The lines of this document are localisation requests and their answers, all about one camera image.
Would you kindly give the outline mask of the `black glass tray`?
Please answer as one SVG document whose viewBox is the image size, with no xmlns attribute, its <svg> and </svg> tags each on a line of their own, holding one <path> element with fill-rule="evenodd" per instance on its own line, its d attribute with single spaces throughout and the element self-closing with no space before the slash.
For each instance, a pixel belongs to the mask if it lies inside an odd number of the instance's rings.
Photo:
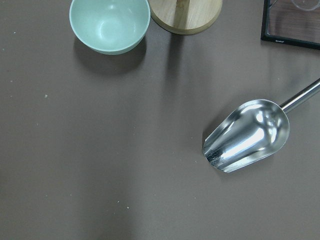
<svg viewBox="0 0 320 240">
<path fill-rule="evenodd" d="M 320 49 L 319 0 L 265 0 L 260 39 Z"/>
</svg>

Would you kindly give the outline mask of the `metal ice scoop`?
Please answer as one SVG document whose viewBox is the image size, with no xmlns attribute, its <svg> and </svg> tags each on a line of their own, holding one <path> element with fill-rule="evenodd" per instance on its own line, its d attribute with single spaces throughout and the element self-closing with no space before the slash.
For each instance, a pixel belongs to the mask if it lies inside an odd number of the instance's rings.
<svg viewBox="0 0 320 240">
<path fill-rule="evenodd" d="M 281 105 L 267 99 L 245 102 L 205 139 L 205 158 L 214 168 L 231 173 L 273 155 L 289 138 L 288 112 L 319 91 L 316 80 Z"/>
</svg>

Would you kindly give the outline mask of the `wooden cup tree stand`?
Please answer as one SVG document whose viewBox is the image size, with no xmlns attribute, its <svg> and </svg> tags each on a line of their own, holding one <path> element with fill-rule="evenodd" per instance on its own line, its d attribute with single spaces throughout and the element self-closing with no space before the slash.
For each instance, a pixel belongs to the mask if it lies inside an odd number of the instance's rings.
<svg viewBox="0 0 320 240">
<path fill-rule="evenodd" d="M 149 0 L 152 19 L 178 35 L 194 35 L 208 29 L 219 17 L 222 0 Z"/>
</svg>

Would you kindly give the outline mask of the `mint green bowl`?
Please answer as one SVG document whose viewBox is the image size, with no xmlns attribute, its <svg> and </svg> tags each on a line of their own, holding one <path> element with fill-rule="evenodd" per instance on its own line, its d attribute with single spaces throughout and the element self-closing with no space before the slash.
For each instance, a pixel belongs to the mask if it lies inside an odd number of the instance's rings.
<svg viewBox="0 0 320 240">
<path fill-rule="evenodd" d="M 150 20 L 147 0 L 73 0 L 69 8 L 75 36 L 105 55 L 134 49 L 145 37 Z"/>
</svg>

